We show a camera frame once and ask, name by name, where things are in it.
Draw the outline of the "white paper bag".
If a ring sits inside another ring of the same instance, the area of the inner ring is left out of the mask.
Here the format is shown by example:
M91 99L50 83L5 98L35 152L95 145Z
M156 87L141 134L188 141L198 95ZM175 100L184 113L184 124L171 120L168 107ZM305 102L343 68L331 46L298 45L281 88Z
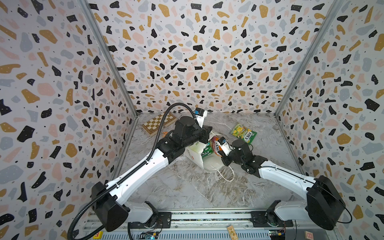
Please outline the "white paper bag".
M231 151L230 145L221 134L211 132L209 138L207 144L197 142L187 147L185 155L201 169L208 172L217 171L225 181L232 182L235 179L234 170L228 166L233 174L233 177L230 180L223 176L221 169L225 167L225 165L222 161L222 156L220 155L221 152L228 155Z

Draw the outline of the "pink orange Fox's candy bag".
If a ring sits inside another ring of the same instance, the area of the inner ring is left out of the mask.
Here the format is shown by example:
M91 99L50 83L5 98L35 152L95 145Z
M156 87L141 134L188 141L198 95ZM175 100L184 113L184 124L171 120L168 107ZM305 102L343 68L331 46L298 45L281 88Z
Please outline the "pink orange Fox's candy bag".
M223 135L214 135L214 136L210 139L210 146L211 146L213 152L214 152L217 156L219 156L219 157L221 157L219 151L222 150L221 146L219 145L219 139L220 139L221 137L223 137Z

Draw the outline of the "yellow green Fox's candy bag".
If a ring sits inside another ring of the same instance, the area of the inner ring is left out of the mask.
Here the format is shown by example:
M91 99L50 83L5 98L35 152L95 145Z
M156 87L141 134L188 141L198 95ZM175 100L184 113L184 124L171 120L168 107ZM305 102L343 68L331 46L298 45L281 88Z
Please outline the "yellow green Fox's candy bag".
M257 132L245 127L242 124L237 124L232 128L231 135L243 140L247 144L251 144L256 137Z

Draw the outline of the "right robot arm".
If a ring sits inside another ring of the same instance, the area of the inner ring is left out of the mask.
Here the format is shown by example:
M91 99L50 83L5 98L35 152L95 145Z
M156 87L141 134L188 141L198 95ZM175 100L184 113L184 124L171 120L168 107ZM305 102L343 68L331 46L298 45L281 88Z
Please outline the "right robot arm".
M309 177L285 169L267 158L254 155L241 139L229 144L221 137L218 145L218 153L225 166L237 164L246 173L279 184L301 197L300 201L274 201L263 217L270 226L294 220L312 221L318 227L331 231L340 222L347 208L329 178Z

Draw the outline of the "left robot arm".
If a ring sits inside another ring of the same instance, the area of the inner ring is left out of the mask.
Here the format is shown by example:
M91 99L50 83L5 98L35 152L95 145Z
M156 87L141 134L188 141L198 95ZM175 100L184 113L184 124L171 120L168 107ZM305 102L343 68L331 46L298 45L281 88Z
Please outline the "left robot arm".
M157 221L158 210L148 201L130 203L129 197L154 174L180 157L187 147L198 142L207 144L212 129L183 116L175 122L169 135L157 141L152 154L106 185L96 184L92 189L92 199L96 200L92 209L103 228L112 232L125 222L141 223L151 228Z

